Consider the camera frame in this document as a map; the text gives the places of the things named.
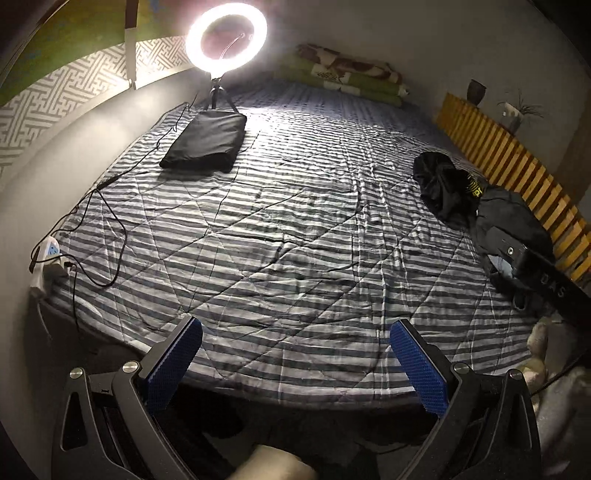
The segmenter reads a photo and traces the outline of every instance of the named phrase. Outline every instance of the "white power strip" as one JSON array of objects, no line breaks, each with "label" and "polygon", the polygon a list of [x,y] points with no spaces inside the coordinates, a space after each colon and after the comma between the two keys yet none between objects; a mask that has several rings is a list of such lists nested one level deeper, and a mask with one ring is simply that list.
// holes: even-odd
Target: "white power strip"
[{"label": "white power strip", "polygon": [[46,298],[51,291],[52,282],[67,275],[64,257],[60,257],[60,245],[52,236],[46,237],[39,245],[34,257],[33,278],[31,279],[31,294],[38,300]]}]

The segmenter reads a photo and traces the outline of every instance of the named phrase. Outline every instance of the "silver bolt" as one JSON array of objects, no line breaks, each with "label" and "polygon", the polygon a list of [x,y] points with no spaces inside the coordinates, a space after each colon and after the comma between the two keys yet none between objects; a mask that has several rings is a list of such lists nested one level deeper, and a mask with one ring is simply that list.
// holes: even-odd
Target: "silver bolt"
[{"label": "silver bolt", "polygon": [[126,374],[132,374],[133,372],[135,372],[139,367],[139,364],[135,361],[131,361],[131,362],[127,362],[124,366],[123,366],[123,371]]},{"label": "silver bolt", "polygon": [[519,370],[513,369],[509,370],[509,376],[513,380],[521,380],[523,378],[523,373],[521,373]]},{"label": "silver bolt", "polygon": [[453,369],[460,375],[466,375],[470,371],[470,367],[463,362],[456,363]]},{"label": "silver bolt", "polygon": [[70,378],[75,380],[76,378],[80,378],[84,372],[80,367],[73,368],[70,372]]}]

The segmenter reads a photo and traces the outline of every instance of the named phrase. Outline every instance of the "patterned wallpaper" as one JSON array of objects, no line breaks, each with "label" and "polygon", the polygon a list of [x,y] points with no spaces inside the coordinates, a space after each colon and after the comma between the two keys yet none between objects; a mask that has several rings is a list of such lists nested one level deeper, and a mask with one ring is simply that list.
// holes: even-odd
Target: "patterned wallpaper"
[{"label": "patterned wallpaper", "polygon": [[[138,79],[189,65],[184,37],[137,42],[136,62]],[[0,190],[24,166],[20,155],[40,135],[88,100],[127,83],[120,44],[54,70],[0,107]]]}]

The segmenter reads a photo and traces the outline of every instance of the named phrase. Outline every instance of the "quilted bedspread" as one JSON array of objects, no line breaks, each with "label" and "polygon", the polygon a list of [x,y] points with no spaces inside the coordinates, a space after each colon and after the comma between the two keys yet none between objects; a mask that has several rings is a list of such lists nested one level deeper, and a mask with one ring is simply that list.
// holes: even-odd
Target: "quilted bedspread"
[{"label": "quilted bedspread", "polygon": [[[80,323],[147,351],[195,316],[203,346],[187,382],[317,408],[413,401],[388,344],[402,316],[480,372],[500,374],[528,356],[532,320],[487,282],[468,234],[420,200],[412,167],[421,152],[470,168],[432,124],[412,109],[287,82],[234,100],[248,123],[229,174],[158,166],[197,112],[186,105],[106,173],[136,163],[178,121],[102,190],[129,238],[112,287],[78,274]],[[113,277],[123,232],[99,196],[58,240],[95,280]],[[70,317],[73,280],[48,300]]]}]

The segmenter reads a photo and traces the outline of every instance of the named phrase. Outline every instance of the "wooden slat headboard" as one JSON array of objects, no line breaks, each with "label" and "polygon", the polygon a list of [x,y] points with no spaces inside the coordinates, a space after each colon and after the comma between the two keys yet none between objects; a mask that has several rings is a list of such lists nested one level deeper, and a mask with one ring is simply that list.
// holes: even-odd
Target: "wooden slat headboard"
[{"label": "wooden slat headboard", "polygon": [[573,281],[581,280],[591,268],[591,233],[545,167],[502,126],[450,93],[437,125],[490,183],[521,194],[550,232],[557,268]]}]

